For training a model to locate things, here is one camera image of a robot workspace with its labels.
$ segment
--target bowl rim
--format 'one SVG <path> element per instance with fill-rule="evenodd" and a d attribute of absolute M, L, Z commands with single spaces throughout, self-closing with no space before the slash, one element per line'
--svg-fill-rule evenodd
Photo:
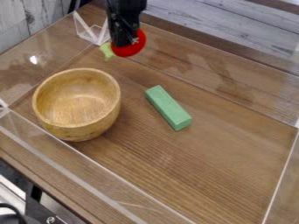
<path fill-rule="evenodd" d="M 108 80 L 114 84 L 116 87 L 116 100 L 113 101 L 113 105 L 110 107 L 110 110 L 97 119 L 94 119 L 90 122 L 85 122 L 85 123 L 78 123 L 78 124 L 66 124 L 66 125 L 61 125 L 57 124 L 56 122 L 53 122 L 50 119 L 45 118 L 44 115 L 40 113 L 38 109 L 37 109 L 37 96 L 38 93 L 41 91 L 41 88 L 48 84 L 49 80 L 52 80 L 53 78 L 56 78 L 57 76 L 61 76 L 64 74 L 68 74 L 69 72 L 73 71 L 90 71 L 90 72 L 96 72 L 97 75 L 105 75 L 108 77 Z M 102 120 L 113 111 L 113 109 L 117 107 L 117 104 L 120 102 L 120 86 L 117 84 L 116 79 L 112 77 L 112 75 L 109 75 L 106 72 L 104 72 L 102 70 L 98 70 L 96 68 L 72 68 L 68 70 L 64 70 L 58 73 L 54 73 L 50 77 L 48 77 L 40 84 L 40 86 L 36 88 L 34 92 L 33 92 L 33 96 L 32 96 L 32 110 L 33 113 L 37 115 L 37 118 L 46 124 L 49 124 L 50 126 L 58 127 L 58 128 L 81 128 L 85 126 L 89 126 L 93 123 L 97 123 L 100 120 Z"/>

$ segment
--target wooden bowl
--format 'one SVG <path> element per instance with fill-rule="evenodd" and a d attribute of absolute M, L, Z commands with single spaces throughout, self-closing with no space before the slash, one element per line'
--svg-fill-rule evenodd
<path fill-rule="evenodd" d="M 41 126 L 58 139 L 89 140 L 108 130 L 117 119 L 117 82 L 109 74 L 89 68 L 56 73 L 37 87 L 32 109 Z"/>

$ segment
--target black cable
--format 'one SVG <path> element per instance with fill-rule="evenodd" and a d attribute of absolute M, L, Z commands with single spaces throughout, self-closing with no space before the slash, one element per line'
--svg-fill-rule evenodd
<path fill-rule="evenodd" d="M 18 212 L 18 210 L 12 205 L 9 205 L 6 203 L 0 203 L 0 208 L 8 208 L 8 209 L 13 210 L 13 212 L 17 216 L 17 219 L 18 219 L 18 224 L 26 224 L 21 213 Z"/>

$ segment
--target green eraser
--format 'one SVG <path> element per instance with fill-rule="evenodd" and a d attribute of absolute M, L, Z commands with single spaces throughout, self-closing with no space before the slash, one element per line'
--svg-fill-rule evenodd
<path fill-rule="evenodd" d="M 168 95 L 161 86 L 146 89 L 144 95 L 174 130 L 181 130 L 189 126 L 192 122 L 190 115 Z"/>
<path fill-rule="evenodd" d="M 106 42 L 104 45 L 101 45 L 98 47 L 98 50 L 104 53 L 105 60 L 109 60 L 109 59 L 112 59 L 116 56 L 114 53 L 113 53 L 113 51 L 112 51 L 110 43 L 109 42 Z"/>

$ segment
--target wooden table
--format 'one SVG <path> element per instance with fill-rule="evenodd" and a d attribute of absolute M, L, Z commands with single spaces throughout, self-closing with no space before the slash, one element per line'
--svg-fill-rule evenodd
<path fill-rule="evenodd" d="M 80 15 L 90 25 L 104 20 L 93 4 Z M 0 114 L 1 158 L 90 223 L 261 223 L 296 136 L 299 81 L 142 28 L 146 48 L 130 59 L 105 61 L 76 36 L 70 17 L 0 57 L 10 109 Z M 64 144 L 33 126 L 30 99 L 45 77 L 74 67 L 116 78 L 121 112 L 102 136 Z M 193 117 L 180 132 L 145 100 L 154 85 Z"/>

